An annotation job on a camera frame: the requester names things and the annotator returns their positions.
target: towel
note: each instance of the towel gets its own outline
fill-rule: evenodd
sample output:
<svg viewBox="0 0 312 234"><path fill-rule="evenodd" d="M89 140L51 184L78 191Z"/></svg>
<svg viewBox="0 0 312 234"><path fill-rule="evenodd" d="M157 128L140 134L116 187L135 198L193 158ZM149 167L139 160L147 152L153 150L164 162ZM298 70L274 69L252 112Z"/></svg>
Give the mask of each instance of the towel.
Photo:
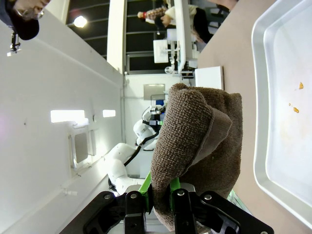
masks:
<svg viewBox="0 0 312 234"><path fill-rule="evenodd" d="M170 181L179 177L198 195L210 190L226 198L240 173L242 135L240 94L185 84L170 89L151 165L155 214L169 231Z"/></svg>

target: table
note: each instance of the table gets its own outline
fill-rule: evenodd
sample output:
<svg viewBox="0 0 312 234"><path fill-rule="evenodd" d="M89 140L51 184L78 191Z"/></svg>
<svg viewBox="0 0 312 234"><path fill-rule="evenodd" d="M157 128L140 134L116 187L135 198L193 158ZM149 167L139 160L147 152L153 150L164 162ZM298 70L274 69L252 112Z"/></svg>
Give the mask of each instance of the table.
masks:
<svg viewBox="0 0 312 234"><path fill-rule="evenodd" d="M234 187L247 208L276 234L310 234L311 230L264 193L254 179L255 77L251 34L255 20L274 0L240 0L198 58L198 67L223 66L224 88L243 98L241 174Z"/></svg>

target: glasses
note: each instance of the glasses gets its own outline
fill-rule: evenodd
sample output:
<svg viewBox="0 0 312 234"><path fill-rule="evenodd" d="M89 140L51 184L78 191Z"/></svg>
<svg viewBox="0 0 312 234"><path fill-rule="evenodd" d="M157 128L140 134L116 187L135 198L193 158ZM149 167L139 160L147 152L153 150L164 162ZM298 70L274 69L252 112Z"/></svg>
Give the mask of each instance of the glasses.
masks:
<svg viewBox="0 0 312 234"><path fill-rule="evenodd" d="M39 13L36 13L33 8L29 8L23 12L16 10L16 13L23 18L25 21L29 20L39 20L44 15L44 10L40 11Z"/></svg>

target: person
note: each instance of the person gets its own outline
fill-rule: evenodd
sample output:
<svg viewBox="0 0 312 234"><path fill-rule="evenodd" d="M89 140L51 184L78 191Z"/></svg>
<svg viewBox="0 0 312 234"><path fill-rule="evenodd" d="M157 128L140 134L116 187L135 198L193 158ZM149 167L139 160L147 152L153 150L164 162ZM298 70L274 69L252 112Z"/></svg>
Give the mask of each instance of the person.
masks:
<svg viewBox="0 0 312 234"><path fill-rule="evenodd" d="M238 0L207 0L209 2L215 3L217 5L225 6L229 9L229 11L232 11L235 7Z"/></svg>
<svg viewBox="0 0 312 234"><path fill-rule="evenodd" d="M195 5L188 5L188 7L192 34L196 37L197 41L208 43L208 41L212 38L213 34L209 32L208 21L206 18L205 11ZM165 12L164 16L162 16L160 19L164 27L167 27L169 24L175 25L176 24L175 7L173 6L169 8Z"/></svg>
<svg viewBox="0 0 312 234"><path fill-rule="evenodd" d="M39 32L38 20L51 0L0 0L0 20L23 40Z"/></svg>
<svg viewBox="0 0 312 234"><path fill-rule="evenodd" d="M163 7L152 9L152 10L149 10L149 11L146 11L146 12L139 11L137 13L137 17L140 20L145 21L147 23L155 23L155 18L157 16L163 16L167 10L168 9L163 6Z"/></svg>

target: tray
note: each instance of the tray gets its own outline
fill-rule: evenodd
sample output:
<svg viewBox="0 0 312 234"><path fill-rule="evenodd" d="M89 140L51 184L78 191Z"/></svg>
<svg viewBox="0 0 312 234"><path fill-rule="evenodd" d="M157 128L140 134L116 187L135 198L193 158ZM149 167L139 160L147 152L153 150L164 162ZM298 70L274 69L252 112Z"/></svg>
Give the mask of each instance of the tray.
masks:
<svg viewBox="0 0 312 234"><path fill-rule="evenodd" d="M311 0L278 0L255 22L252 47L254 176L263 191L312 229L311 22Z"/></svg>

